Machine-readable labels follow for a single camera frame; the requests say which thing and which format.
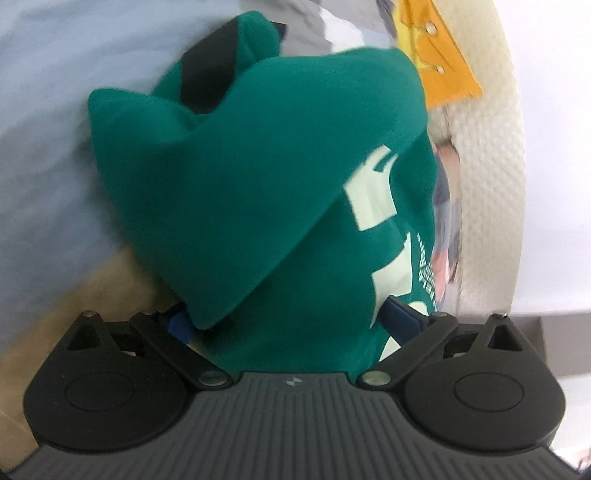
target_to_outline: white wall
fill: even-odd
[[[541,327],[546,364],[554,376],[591,375],[591,314],[544,316]]]
[[[566,398],[566,411],[556,437],[554,450],[578,452],[591,446],[591,375],[559,378]]]
[[[591,310],[591,2],[495,2],[515,62],[527,155],[513,312]]]

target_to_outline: green cloth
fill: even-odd
[[[238,25],[235,78],[210,114],[180,103],[178,64],[154,95],[91,94],[98,168],[138,255],[186,302],[207,358],[232,375],[355,378],[388,339],[373,319],[389,293],[408,290],[402,301],[433,310],[437,167],[423,88],[398,50],[279,57],[261,14]],[[383,145],[391,152],[360,167]],[[384,196],[374,187],[390,166]]]

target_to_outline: folded cloth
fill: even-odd
[[[388,297],[378,312],[378,321],[398,346],[418,336],[426,327],[425,320],[410,315]],[[161,326],[181,343],[199,351],[199,331],[191,321],[184,303],[172,307],[160,317]]]
[[[279,45],[249,12],[153,95],[94,91],[93,149],[129,239],[186,302],[208,359],[233,375],[354,378],[388,340],[375,319],[390,294],[434,306],[423,88],[398,50],[278,57]],[[197,61],[207,49],[216,61]]]

